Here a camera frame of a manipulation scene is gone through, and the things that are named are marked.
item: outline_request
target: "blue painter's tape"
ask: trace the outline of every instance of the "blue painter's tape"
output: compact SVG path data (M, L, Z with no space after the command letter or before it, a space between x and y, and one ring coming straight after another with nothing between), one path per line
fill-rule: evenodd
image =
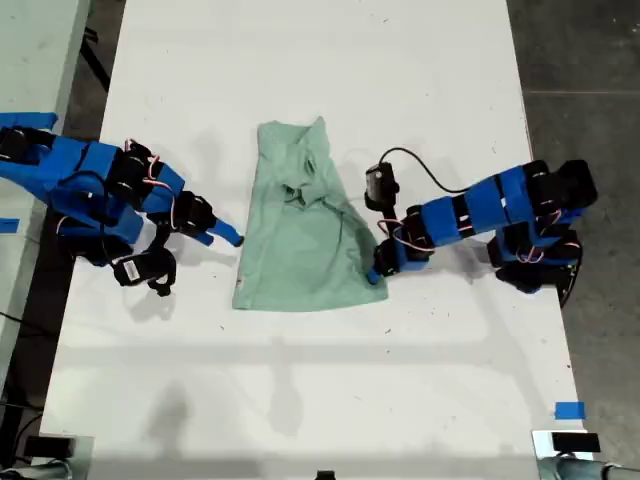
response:
M584 420L584 402L556 402L556 420Z
M0 218L0 233L18 233L19 218Z

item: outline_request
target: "white tabletop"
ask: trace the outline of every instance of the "white tabletop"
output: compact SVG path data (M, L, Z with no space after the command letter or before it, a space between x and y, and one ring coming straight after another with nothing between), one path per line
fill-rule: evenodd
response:
M257 126L319 115L372 226L388 147L452 188L529 161L504 0L127 2L102 140L151 146L241 230ZM440 195L392 161L402 208ZM306 314L232 310L240 251L169 244L165 299L76 264L42 431L94 437L91 480L537 478L530 431L576 400L556 293L500 283L477 241Z

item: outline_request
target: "dark floor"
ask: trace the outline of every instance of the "dark floor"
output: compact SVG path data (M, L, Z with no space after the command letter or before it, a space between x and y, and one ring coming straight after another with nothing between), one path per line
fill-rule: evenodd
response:
M93 3L89 26L99 32L96 50L110 70L124 2ZM640 227L630 218L640 206L640 1L508 4L535 157L553 166L585 158L600 191L577 225L585 261L564 309L587 426L600 433L604 458L640 466L640 302L633 280L640 276ZM64 133L97 138L105 99L79 61ZM41 285L56 275L59 289L45 298L51 308L42 322L59 328L69 267L51 252L41 255L25 318L42 317ZM55 353L55 344L45 348L45 342L21 341L14 355L15 377L32 403L44 401Z

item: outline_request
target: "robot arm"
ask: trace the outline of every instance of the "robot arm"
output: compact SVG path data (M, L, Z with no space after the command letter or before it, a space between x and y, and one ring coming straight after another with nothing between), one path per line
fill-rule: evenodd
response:
M433 178L413 152L401 148L367 171L365 203L383 213L379 225L386 224L389 236L375 250L367 273L371 283L421 270L437 247L495 230L488 249L500 280L527 293L555 284L561 298L566 295L582 258L570 226L597 198L586 162L566 162L557 172L541 160L514 167L463 190L445 189L455 195L409 207L399 221L394 207L400 188L391 164L383 161L395 150L414 156Z
M110 264L121 285L147 281L167 295L175 279L175 259L164 248L171 233L204 245L213 235L242 244L243 237L204 198L184 190L184 179L148 148L131 141L123 150L40 130L56 120L54 114L0 113L0 177L56 212L57 233L73 254ZM131 255L143 225L139 213L156 224L157 234L145 252Z

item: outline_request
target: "gray table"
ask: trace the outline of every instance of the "gray table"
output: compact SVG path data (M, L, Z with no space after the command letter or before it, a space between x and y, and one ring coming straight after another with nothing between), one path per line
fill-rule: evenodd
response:
M60 133L90 0L2 0L0 111L56 112ZM0 217L19 218L17 234L0 235L0 311L21 318L35 262L45 205L0 179ZM0 318L0 387L18 334Z

